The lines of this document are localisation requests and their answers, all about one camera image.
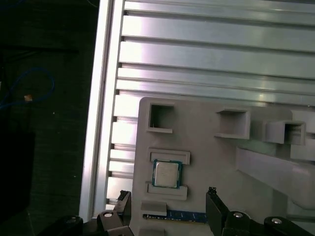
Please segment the screw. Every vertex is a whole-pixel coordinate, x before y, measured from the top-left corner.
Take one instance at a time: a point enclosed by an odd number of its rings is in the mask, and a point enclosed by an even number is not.
[[[233,214],[236,218],[242,218],[243,217],[243,214],[240,213],[240,212],[236,212]]]
[[[271,219],[271,221],[275,224],[282,224],[282,221],[278,218],[273,218],[273,219]]]

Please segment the square slot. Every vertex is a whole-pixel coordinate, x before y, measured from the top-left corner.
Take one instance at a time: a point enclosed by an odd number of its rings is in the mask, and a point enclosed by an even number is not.
[[[150,104],[149,112],[149,131],[173,133],[175,115],[172,105]]]
[[[220,116],[218,137],[249,139],[250,112],[238,109],[224,109],[218,112]]]
[[[303,137],[304,124],[289,124],[284,125],[284,143],[301,145],[304,142]]]

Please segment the blue circuit board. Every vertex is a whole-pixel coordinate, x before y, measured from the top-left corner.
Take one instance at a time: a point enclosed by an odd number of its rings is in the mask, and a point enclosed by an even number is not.
[[[166,216],[144,214],[143,218],[154,220],[174,220],[178,222],[191,222],[202,224],[207,224],[208,222],[206,213],[180,210],[167,210]]]

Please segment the dark floor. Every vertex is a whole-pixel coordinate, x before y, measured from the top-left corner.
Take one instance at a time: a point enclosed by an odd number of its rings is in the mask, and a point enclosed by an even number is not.
[[[0,225],[0,235],[34,235],[59,217],[78,214],[85,132],[98,8],[85,0],[26,0],[3,10],[0,3],[0,46],[74,49],[78,52],[42,52],[5,65],[7,83],[31,67],[43,67],[55,78],[47,100],[0,110],[1,126],[20,124],[35,133],[31,200],[26,210]],[[11,57],[24,50],[3,50]],[[45,94],[50,80],[43,73],[25,77],[13,99]],[[0,90],[0,101],[6,88]]]

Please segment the blue cable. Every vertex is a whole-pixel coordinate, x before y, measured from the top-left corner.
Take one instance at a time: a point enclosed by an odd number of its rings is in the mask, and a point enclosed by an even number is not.
[[[18,5],[20,5],[24,1],[26,1],[26,0],[19,0],[16,3],[12,4],[12,5],[1,7],[0,11],[6,11],[8,9],[15,8],[15,7],[17,7]]]
[[[7,103],[4,104],[5,100],[8,98],[8,96],[12,93],[12,91],[14,90],[14,88],[16,87],[16,85],[19,83],[19,81],[21,79],[23,79],[24,77],[26,77],[28,74],[30,74],[31,72],[34,71],[41,71],[44,72],[48,78],[51,80],[51,89],[49,90],[49,92],[37,99],[34,99],[33,101],[17,101],[17,102],[11,102],[11,103]],[[50,97],[53,93],[53,91],[55,90],[55,79],[54,77],[50,74],[50,72],[44,68],[41,67],[33,67],[31,69],[29,69],[28,71],[25,71],[22,75],[20,75],[14,82],[14,84],[11,86],[10,90],[7,92],[7,94],[4,96],[3,100],[0,102],[0,110],[13,106],[13,105],[21,105],[21,104],[28,104],[28,103],[33,103],[33,102],[40,102],[43,101],[45,99],[47,99],[48,97]]]

